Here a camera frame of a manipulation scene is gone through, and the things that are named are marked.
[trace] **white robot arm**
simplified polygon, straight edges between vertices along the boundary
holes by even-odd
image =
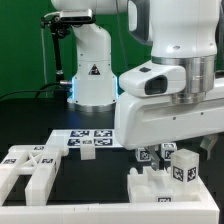
[[[131,32],[153,48],[152,61],[120,78],[125,93],[115,133],[125,148],[224,131],[224,80],[214,79],[219,6],[219,0],[128,1]]]
[[[52,4],[60,11],[80,11],[91,9],[94,14],[114,14],[127,10],[127,0],[51,0]]]
[[[117,79],[111,71],[111,38],[93,23],[93,17],[125,11],[127,0],[52,0],[52,4],[59,10],[58,22],[71,24],[76,36],[78,71],[72,79],[69,107],[85,112],[113,109]]]

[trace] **green wall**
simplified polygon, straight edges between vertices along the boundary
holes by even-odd
[[[1,1],[0,19],[0,96],[19,90],[37,90],[44,85],[40,17],[54,11],[50,0]],[[120,15],[128,68],[150,58],[151,48],[135,41],[127,32],[127,15]],[[97,24],[112,37],[112,70],[116,75],[126,70],[119,41],[116,15],[97,16]],[[51,35],[45,30],[48,81],[55,81],[55,63]],[[75,37],[60,41],[66,79],[76,72]],[[33,97],[19,94],[13,97]]]

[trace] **black table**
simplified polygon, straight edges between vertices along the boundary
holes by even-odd
[[[0,161],[13,145],[45,144],[53,129],[111,129],[114,111],[84,113],[72,111],[63,101],[54,99],[11,99],[0,102]],[[201,153],[200,177],[220,208],[220,224],[224,223],[224,136],[204,161],[200,149],[202,138],[177,142],[178,149]],[[131,167],[140,172],[134,151],[101,149],[96,160],[82,162],[79,150],[70,150],[62,158],[48,204],[125,203],[128,202],[127,174]],[[24,189],[29,176],[21,176],[4,206],[25,205]]]

